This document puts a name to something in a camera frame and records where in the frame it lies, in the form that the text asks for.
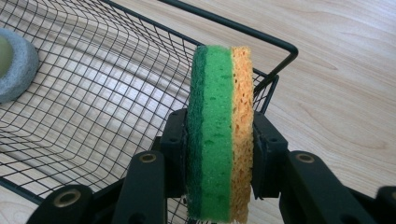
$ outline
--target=green sponge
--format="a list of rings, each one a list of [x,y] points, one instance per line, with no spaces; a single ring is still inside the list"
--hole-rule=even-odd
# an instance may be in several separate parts
[[[11,66],[14,50],[5,37],[0,36],[0,78],[3,77]]]
[[[231,52],[219,46],[198,47],[193,61],[188,108],[189,216],[224,221],[230,217],[233,165]]]
[[[189,216],[246,223],[253,163],[253,81],[248,47],[200,46],[187,125]]]

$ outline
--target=gray sponge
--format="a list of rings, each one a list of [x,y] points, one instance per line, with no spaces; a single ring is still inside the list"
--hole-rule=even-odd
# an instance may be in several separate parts
[[[12,31],[0,28],[0,37],[8,42],[5,44],[3,41],[3,49],[0,49],[0,53],[12,57],[10,65],[4,64],[3,60],[3,65],[0,65],[0,67],[7,68],[2,77],[0,74],[0,103],[2,104],[17,99],[30,86],[37,71],[38,55],[30,42]],[[7,45],[12,47],[12,53],[7,50]]]

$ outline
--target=sponge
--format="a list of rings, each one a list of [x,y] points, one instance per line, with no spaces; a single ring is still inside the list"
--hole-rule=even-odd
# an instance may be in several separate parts
[[[35,47],[20,35],[0,28],[0,103],[18,98],[30,86],[38,67]]]
[[[189,217],[245,223],[252,167],[250,50],[200,46],[193,58],[187,125]]]

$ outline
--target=basket handle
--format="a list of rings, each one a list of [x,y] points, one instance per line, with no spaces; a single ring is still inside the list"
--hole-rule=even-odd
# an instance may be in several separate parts
[[[268,84],[270,84],[273,81],[276,74],[278,74],[282,69],[288,66],[288,64],[290,64],[295,58],[297,58],[298,49],[291,43],[278,39],[274,36],[265,34],[258,30],[252,29],[244,24],[238,23],[236,21],[228,20],[224,17],[218,16],[209,11],[200,9],[198,7],[194,7],[192,5],[177,0],[159,0],[159,1],[164,2],[165,4],[171,5],[173,7],[178,7],[197,16],[206,18],[210,21],[214,21],[216,23],[222,24],[236,31],[239,31],[243,34],[253,36],[257,39],[260,39],[264,42],[267,42],[269,44],[275,45],[281,49],[288,51],[290,54],[268,74],[268,77],[263,82],[261,82],[258,86],[256,86],[256,88],[254,89],[255,93],[260,92],[262,89],[264,89]]]

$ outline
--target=screw hole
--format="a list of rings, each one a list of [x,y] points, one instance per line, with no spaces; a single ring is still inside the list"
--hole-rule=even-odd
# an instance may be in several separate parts
[[[358,219],[351,215],[341,215],[340,219],[345,224],[360,224]]]
[[[157,160],[157,157],[154,154],[145,154],[139,157],[139,160],[142,162],[152,162]]]
[[[70,189],[56,196],[53,204],[57,207],[66,207],[78,201],[79,197],[81,193],[77,189]]]
[[[144,224],[146,220],[145,215],[142,213],[132,214],[129,218],[129,224]]]
[[[297,154],[296,158],[297,158],[297,160],[305,162],[305,163],[312,163],[315,161],[315,159],[312,156],[310,156],[308,154],[304,154],[304,153]]]

